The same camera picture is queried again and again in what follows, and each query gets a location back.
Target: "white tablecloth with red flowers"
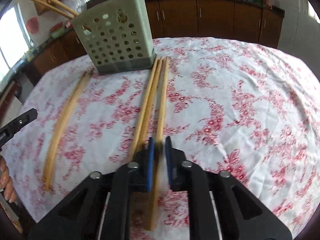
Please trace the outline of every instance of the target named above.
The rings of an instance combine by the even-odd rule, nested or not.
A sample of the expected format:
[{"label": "white tablecloth with red flowers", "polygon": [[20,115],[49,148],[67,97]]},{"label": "white tablecloth with red flowers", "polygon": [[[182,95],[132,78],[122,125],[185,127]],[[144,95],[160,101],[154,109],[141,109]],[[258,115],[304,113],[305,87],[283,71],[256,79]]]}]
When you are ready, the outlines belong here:
[{"label": "white tablecloth with red flowers", "polygon": [[[164,134],[204,169],[230,171],[296,236],[320,202],[316,77],[301,60],[246,42],[165,38],[154,46],[171,58]],[[36,221],[91,171],[110,173],[127,162],[149,70],[105,76],[95,70],[60,141],[52,191],[44,190],[53,128],[80,75],[92,67],[83,56],[46,73],[21,110],[34,107],[38,118],[3,152]],[[150,136],[156,124],[155,114]],[[157,229],[133,228],[132,239],[189,237],[187,195],[168,189],[164,164]]]}]

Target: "finger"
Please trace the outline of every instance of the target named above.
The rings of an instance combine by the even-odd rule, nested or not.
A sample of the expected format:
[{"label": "finger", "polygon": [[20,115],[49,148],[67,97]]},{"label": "finger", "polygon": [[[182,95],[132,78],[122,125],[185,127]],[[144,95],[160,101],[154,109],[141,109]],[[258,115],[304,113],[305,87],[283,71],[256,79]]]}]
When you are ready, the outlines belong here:
[{"label": "finger", "polygon": [[0,177],[0,184],[1,188],[5,188],[7,184],[9,183],[10,175],[9,175],[9,168],[6,167],[4,172],[2,172],[2,175]]},{"label": "finger", "polygon": [[4,171],[7,166],[7,163],[5,162],[4,158],[0,156],[0,170]]},{"label": "finger", "polygon": [[9,203],[15,202],[17,199],[17,193],[15,190],[12,191],[11,197],[9,198]]},{"label": "finger", "polygon": [[9,183],[7,184],[7,186],[5,187],[5,190],[4,190],[5,200],[9,200],[9,198],[12,195],[12,192],[13,192],[13,182],[12,182],[12,178],[10,177]]}]

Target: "gray basket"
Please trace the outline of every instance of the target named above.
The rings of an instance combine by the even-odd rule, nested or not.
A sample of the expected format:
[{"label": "gray basket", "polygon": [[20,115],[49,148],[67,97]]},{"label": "gray basket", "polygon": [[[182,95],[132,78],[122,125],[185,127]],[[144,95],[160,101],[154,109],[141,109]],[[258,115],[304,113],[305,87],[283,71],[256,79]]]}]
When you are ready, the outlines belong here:
[{"label": "gray basket", "polygon": [[144,0],[108,0],[71,23],[100,74],[152,67],[156,54]]}]

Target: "metal bolt head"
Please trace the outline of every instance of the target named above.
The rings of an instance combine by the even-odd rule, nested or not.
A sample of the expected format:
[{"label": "metal bolt head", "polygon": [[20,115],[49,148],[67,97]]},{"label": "metal bolt head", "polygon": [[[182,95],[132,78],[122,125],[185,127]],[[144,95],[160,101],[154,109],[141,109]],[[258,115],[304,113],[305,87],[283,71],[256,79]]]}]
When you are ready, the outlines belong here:
[{"label": "metal bolt head", "polygon": [[183,162],[181,163],[181,165],[182,165],[182,167],[185,167],[185,168],[191,168],[192,162],[190,162],[190,161],[183,161]]},{"label": "metal bolt head", "polygon": [[136,169],[136,168],[139,167],[139,164],[136,163],[136,162],[130,162],[130,163],[128,163],[127,166],[128,166],[130,169]]},{"label": "metal bolt head", "polygon": [[230,177],[230,172],[229,171],[220,171],[219,174],[223,178],[229,178]]},{"label": "metal bolt head", "polygon": [[90,178],[91,179],[100,179],[102,174],[98,171],[93,171],[90,173]]}]

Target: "wooden rod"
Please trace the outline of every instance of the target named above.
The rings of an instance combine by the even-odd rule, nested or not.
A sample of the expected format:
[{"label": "wooden rod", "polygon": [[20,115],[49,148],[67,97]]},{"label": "wooden rod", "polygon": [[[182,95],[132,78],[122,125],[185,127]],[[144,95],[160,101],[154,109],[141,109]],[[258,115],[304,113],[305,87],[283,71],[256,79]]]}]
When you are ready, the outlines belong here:
[{"label": "wooden rod", "polygon": [[144,115],[144,120],[142,122],[140,137],[139,137],[138,145],[137,145],[137,148],[136,148],[137,152],[144,148],[144,140],[146,139],[146,136],[147,136],[147,133],[148,133],[151,110],[152,110],[153,102],[155,100],[156,90],[157,90],[159,76],[160,76],[160,71],[161,71],[161,68],[162,68],[162,60],[163,60],[162,58],[160,58],[158,60],[158,66],[157,66],[157,70],[156,70],[154,81],[152,83],[152,87],[151,87],[151,91],[150,91],[150,95],[149,95],[149,100],[148,100],[147,107],[146,107],[146,112],[145,112],[145,115]]},{"label": "wooden rod", "polygon": [[130,162],[132,162],[134,153],[137,150],[137,145],[138,145],[138,140],[140,138],[142,122],[144,120],[144,116],[145,116],[145,112],[146,112],[146,108],[147,108],[147,103],[148,103],[148,99],[149,99],[152,83],[153,83],[153,80],[154,80],[154,77],[155,77],[155,73],[156,73],[157,62],[158,62],[158,57],[156,57],[156,59],[155,59],[155,61],[153,63],[150,79],[149,79],[149,82],[148,82],[148,85],[147,85],[147,88],[146,88],[146,92],[144,94],[144,98],[143,98],[143,101],[142,101],[142,105],[141,105],[141,108],[140,108],[139,118],[138,118],[138,121],[137,121],[136,128],[134,130],[134,137],[133,137],[133,140],[132,140],[132,143],[131,143],[131,148],[129,150],[129,161]]},{"label": "wooden rod", "polygon": [[70,12],[71,14],[73,14],[74,16],[78,16],[79,14],[77,12],[75,12],[74,10],[72,10],[71,8],[69,8],[68,6],[66,6],[64,3],[58,1],[58,0],[50,0],[51,2],[55,3],[56,5],[62,7],[63,9],[65,9],[66,11]]},{"label": "wooden rod", "polygon": [[34,3],[38,3],[38,4],[41,4],[41,5],[45,6],[45,7],[47,7],[49,10],[52,10],[52,11],[54,11],[54,12],[56,12],[56,13],[64,16],[64,17],[68,18],[69,20],[73,19],[73,16],[70,16],[70,15],[66,14],[65,12],[59,10],[58,8],[55,8],[54,6],[46,3],[45,1],[41,1],[41,0],[31,0],[31,1],[33,1]]},{"label": "wooden rod", "polygon": [[153,173],[153,184],[152,190],[149,193],[148,198],[148,209],[145,222],[145,230],[153,231],[156,227],[157,207],[158,207],[158,196],[159,196],[159,161],[161,158],[163,148],[163,133],[165,126],[165,110],[166,110],[166,99],[167,99],[167,83],[168,83],[168,69],[169,59],[165,60],[162,90],[161,90],[161,101],[159,109],[159,118],[157,124],[157,135],[156,135],[156,150],[154,158],[154,173]]},{"label": "wooden rod", "polygon": [[79,79],[77,85],[74,87],[71,95],[69,96],[68,101],[66,102],[65,106],[63,107],[63,110],[61,112],[61,116],[54,128],[52,139],[50,142],[50,146],[47,152],[47,159],[44,167],[44,173],[42,180],[45,182],[45,189],[49,190],[50,188],[50,182],[53,174],[53,168],[55,164],[55,156],[57,154],[58,150],[58,144],[62,137],[62,134],[66,128],[66,125],[68,124],[69,118],[73,113],[74,108],[76,107],[77,100],[82,93],[83,89],[86,87],[88,81],[90,80],[90,77],[92,75],[92,71],[90,70],[83,74],[81,78]]}]

